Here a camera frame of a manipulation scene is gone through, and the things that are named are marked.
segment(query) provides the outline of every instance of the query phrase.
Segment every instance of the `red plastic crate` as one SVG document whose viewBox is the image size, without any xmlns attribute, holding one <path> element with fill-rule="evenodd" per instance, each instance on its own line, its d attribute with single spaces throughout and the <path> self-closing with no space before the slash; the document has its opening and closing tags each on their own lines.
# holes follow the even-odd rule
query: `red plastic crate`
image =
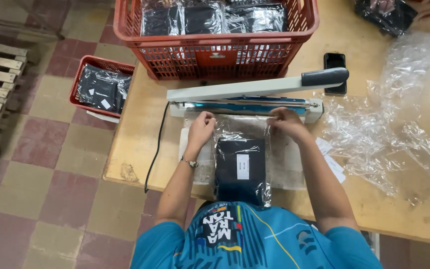
<svg viewBox="0 0 430 269">
<path fill-rule="evenodd" d="M 124 73 L 128 76 L 132 76 L 134 74 L 135 66 L 107 60 L 104 58 L 86 55 L 81 59 L 81 62 L 79 63 L 79 68 L 77 69 L 77 74 L 74 78 L 74 82 L 72 83 L 71 95 L 69 96 L 69 102 L 71 104 L 75 105 L 76 107 L 80 107 L 82 109 L 92 111 L 94 113 L 102 114 L 113 118 L 120 118 L 120 114 L 118 113 L 113 113 L 102 109 L 88 107 L 82 104 L 81 102 L 79 102 L 79 93 L 77 92 L 77 85 L 79 85 L 79 78 L 82 74 L 82 70 L 84 69 L 85 64 L 90 64 L 104 70 Z"/>
<path fill-rule="evenodd" d="M 140 36 L 140 1 L 116 0 L 114 32 L 158 80 L 283 77 L 320 22 L 316 0 L 281 0 L 289 32 Z"/>
</svg>

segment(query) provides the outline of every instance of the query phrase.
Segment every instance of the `white label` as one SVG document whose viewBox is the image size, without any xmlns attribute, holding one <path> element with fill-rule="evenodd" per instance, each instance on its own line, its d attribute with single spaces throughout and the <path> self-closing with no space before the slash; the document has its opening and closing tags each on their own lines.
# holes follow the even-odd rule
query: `white label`
<svg viewBox="0 0 430 269">
<path fill-rule="evenodd" d="M 333 174 L 336 176 L 338 181 L 340 183 L 343 183 L 343 181 L 346 179 L 346 175 L 343 173 L 344 168 L 341 167 L 331 156 L 325 155 L 324 159 L 328 163 L 328 166 L 331 168 L 331 171 L 333 171 Z"/>
<path fill-rule="evenodd" d="M 106 109 L 109 109 L 110 105 L 105 99 L 100 102 Z"/>
<path fill-rule="evenodd" d="M 316 144 L 323 155 L 326 155 L 333 148 L 328 141 L 319 137 L 316 138 Z"/>
<path fill-rule="evenodd" d="M 250 179 L 250 159 L 248 154 L 236 155 L 236 178 L 238 180 Z"/>
</svg>

